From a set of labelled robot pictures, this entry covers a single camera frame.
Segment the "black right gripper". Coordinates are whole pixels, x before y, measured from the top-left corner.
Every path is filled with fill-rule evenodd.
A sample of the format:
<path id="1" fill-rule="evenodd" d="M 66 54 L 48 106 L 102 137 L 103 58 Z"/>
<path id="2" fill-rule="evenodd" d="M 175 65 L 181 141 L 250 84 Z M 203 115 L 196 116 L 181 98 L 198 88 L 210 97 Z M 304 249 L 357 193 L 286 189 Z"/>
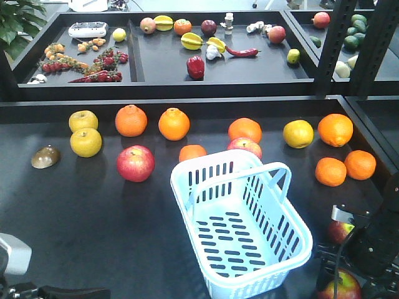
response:
<path id="1" fill-rule="evenodd" d="M 340 268 L 356 278 L 361 298 L 398 298 L 398 212 L 376 212 L 340 245 L 318 244 L 316 256 L 321 258 L 319 275 L 334 271 L 334 298 Z"/>

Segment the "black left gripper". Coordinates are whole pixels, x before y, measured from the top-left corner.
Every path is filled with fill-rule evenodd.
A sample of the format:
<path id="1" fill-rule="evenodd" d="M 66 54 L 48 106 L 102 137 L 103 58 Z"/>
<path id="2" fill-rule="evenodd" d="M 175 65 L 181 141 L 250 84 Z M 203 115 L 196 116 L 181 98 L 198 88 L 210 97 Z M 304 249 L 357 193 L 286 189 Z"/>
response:
<path id="1" fill-rule="evenodd" d="M 10 285 L 1 275 L 1 299 L 110 299 L 110 290 L 106 288 L 64 289 L 50 286 L 40 287 L 32 282 Z"/>

